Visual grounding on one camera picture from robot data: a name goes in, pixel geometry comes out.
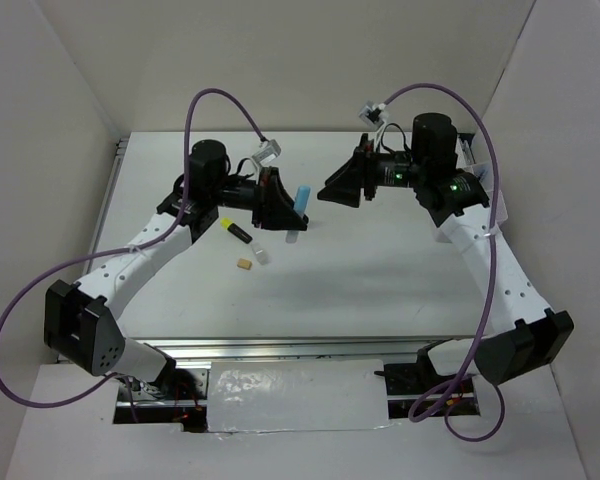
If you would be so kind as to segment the light blue highlighter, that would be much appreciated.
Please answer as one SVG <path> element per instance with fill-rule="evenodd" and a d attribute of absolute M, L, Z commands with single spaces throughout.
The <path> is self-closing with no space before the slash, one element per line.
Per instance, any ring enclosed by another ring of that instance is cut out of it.
<path fill-rule="evenodd" d="M 294 211 L 298 213 L 300 216 L 305 214 L 307 205 L 309 203 L 311 188 L 307 185 L 301 185 L 298 187 L 294 199 Z M 287 244 L 293 244 L 297 241 L 299 237 L 298 230 L 289 230 L 285 237 L 285 242 Z"/>

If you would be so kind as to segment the clear tape roll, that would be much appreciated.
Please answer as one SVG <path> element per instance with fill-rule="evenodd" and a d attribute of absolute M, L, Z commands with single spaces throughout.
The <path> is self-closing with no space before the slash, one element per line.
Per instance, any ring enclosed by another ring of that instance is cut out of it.
<path fill-rule="evenodd" d="M 270 262 L 270 257 L 267 251 L 262 245 L 256 241 L 250 243 L 250 248 L 254 254 L 255 259 L 260 265 L 267 265 Z"/>

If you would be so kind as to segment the yellow highlighter marker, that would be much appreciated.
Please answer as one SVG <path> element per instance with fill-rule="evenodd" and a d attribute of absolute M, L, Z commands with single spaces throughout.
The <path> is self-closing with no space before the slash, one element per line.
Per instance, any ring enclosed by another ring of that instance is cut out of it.
<path fill-rule="evenodd" d="M 244 229 L 239 227 L 230 218 L 223 217 L 221 219 L 221 226 L 224 230 L 233 235 L 235 238 L 239 239 L 244 244 L 249 245 L 253 241 L 253 237 Z"/>

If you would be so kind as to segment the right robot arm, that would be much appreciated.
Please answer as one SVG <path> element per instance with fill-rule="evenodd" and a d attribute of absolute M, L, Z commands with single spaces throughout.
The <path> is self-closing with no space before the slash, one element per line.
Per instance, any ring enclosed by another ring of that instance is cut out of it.
<path fill-rule="evenodd" d="M 457 130 L 440 113 L 415 117 L 407 151 L 380 152 L 363 135 L 351 158 L 318 192 L 320 201 L 359 207 L 380 187 L 410 188 L 440 234 L 462 255 L 489 308 L 470 371 L 500 385 L 550 364 L 574 329 L 537 292 L 499 229 L 477 177 L 457 166 Z"/>

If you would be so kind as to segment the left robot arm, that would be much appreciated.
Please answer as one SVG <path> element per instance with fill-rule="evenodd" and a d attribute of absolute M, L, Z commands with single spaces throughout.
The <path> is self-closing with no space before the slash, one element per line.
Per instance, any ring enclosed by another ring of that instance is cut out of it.
<path fill-rule="evenodd" d="M 175 360 L 125 337 L 118 321 L 158 271 L 204 235 L 221 207 L 251 212 L 253 226 L 263 230 L 306 230 L 307 216 L 295 211 L 278 168 L 270 164 L 280 152 L 276 141 L 263 141 L 249 159 L 255 173 L 241 175 L 230 173 L 224 144 L 196 142 L 186 172 L 128 246 L 74 283 L 58 280 L 47 289 L 45 344 L 93 376 L 130 376 L 156 399 L 173 394 Z"/>

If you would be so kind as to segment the tan eraser block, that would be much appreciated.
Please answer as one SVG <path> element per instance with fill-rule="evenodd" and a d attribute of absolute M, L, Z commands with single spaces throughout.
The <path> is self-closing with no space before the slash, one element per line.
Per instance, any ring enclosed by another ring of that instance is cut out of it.
<path fill-rule="evenodd" d="M 253 266 L 253 263 L 250 260 L 240 258 L 237 261 L 237 267 L 243 270 L 250 270 Z"/>

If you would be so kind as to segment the white compartment organizer box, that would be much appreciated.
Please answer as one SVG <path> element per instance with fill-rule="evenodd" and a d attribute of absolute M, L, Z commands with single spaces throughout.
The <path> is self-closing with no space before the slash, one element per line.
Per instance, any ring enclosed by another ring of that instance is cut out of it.
<path fill-rule="evenodd" d="M 473 174 L 473 166 L 475 164 L 490 163 L 492 165 L 491 156 L 489 152 L 485 153 L 485 157 L 477 156 L 472 148 L 473 139 L 475 135 L 470 133 L 461 133 L 459 135 L 459 146 L 462 151 L 460 154 L 458 165 L 461 169 Z M 493 194 L 494 194 L 494 179 L 493 172 L 491 179 L 488 183 L 481 183 L 481 187 L 489 198 L 490 205 L 493 205 Z M 496 225 L 500 229 L 502 225 L 508 220 L 508 212 L 506 208 L 505 199 L 501 190 L 498 191 L 497 209 L 496 209 Z"/>

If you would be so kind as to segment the white cover plate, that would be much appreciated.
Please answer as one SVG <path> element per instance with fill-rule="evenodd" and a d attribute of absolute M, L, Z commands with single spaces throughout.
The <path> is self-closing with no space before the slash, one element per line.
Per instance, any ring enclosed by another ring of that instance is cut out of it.
<path fill-rule="evenodd" d="M 215 362 L 207 391 L 214 433 L 361 431 L 389 425 L 378 359 Z"/>

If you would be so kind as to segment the aluminium rail frame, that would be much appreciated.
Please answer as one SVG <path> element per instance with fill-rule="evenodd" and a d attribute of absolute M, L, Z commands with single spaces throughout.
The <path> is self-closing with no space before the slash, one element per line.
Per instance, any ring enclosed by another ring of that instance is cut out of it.
<path fill-rule="evenodd" d="M 382 188 L 359 209 L 315 199 L 351 156 L 358 132 L 277 132 L 275 162 L 287 191 L 311 187 L 309 230 L 293 244 L 286 231 L 251 226 L 246 211 L 220 209 L 267 251 L 262 266 L 220 221 L 163 267 L 125 308 L 125 336 L 180 358 L 327 356 L 407 352 L 406 342 L 468 337 L 483 299 L 461 255 L 437 243 L 429 215 L 407 189 Z M 181 173 L 180 132 L 133 132 L 97 250 L 119 247 L 148 223 Z M 250 270 L 237 267 L 250 260 Z"/>

